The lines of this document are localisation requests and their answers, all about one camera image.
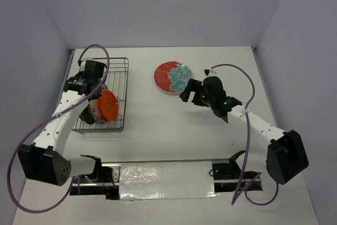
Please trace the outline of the red and teal plate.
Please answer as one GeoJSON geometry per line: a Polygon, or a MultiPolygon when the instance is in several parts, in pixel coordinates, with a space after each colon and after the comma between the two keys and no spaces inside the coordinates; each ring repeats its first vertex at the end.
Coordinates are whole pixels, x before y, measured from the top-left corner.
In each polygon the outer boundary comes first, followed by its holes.
{"type": "Polygon", "coordinates": [[[177,61],[162,63],[154,71],[156,86],[170,94],[182,93],[192,78],[192,70],[186,64],[177,61]]]}

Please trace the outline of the blue floral white plate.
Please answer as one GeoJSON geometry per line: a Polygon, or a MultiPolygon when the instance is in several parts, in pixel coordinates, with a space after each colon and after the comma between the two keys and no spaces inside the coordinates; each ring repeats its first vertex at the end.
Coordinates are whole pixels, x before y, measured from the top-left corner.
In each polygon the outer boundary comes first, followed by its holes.
{"type": "Polygon", "coordinates": [[[99,99],[92,99],[88,104],[88,111],[90,116],[93,118],[95,123],[104,125],[108,122],[106,117],[102,114],[100,106],[99,106],[99,99]]]}

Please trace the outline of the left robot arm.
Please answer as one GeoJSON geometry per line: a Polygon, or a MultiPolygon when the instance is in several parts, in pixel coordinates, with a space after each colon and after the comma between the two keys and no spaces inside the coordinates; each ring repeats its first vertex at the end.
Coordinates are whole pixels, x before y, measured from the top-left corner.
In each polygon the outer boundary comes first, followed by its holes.
{"type": "Polygon", "coordinates": [[[53,119],[30,145],[22,144],[18,157],[27,179],[62,186],[68,178],[85,175],[91,182],[103,177],[101,159],[93,155],[63,156],[65,144],[80,114],[97,99],[107,74],[102,62],[88,60],[83,71],[64,84],[53,119]]]}

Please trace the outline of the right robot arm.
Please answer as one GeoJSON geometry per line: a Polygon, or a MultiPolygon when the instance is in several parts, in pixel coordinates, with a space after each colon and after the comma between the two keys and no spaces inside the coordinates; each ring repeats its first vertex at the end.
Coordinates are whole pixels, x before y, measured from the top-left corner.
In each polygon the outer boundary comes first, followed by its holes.
{"type": "Polygon", "coordinates": [[[300,134],[277,128],[252,112],[238,99],[228,96],[221,80],[210,76],[203,81],[189,79],[179,95],[187,102],[194,92],[192,103],[210,107],[218,118],[242,130],[250,130],[251,137],[266,149],[266,170],[278,184],[285,185],[309,166],[300,134]]]}

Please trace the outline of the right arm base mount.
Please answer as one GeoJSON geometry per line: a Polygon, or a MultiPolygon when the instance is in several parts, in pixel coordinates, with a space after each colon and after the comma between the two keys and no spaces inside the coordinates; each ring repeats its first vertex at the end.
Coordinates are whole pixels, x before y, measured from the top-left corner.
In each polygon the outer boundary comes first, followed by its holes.
{"type": "MultiPolygon", "coordinates": [[[[212,162],[212,169],[209,171],[209,176],[213,178],[215,193],[235,192],[241,173],[241,168],[237,164],[236,160],[244,153],[245,151],[239,151],[226,161],[212,162]]],[[[257,176],[257,172],[255,171],[244,172],[244,177],[239,190],[247,185],[255,176],[257,176]]],[[[248,188],[248,191],[262,190],[260,177],[255,179],[253,185],[248,188]]]]}

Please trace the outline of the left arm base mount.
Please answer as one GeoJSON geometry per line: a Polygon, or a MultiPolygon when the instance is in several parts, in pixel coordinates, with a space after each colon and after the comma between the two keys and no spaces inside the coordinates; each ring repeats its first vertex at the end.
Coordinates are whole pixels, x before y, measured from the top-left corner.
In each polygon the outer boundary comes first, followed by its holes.
{"type": "Polygon", "coordinates": [[[90,179],[88,175],[75,179],[70,196],[99,195],[106,200],[119,200],[120,176],[120,163],[103,163],[96,179],[90,179]]]}

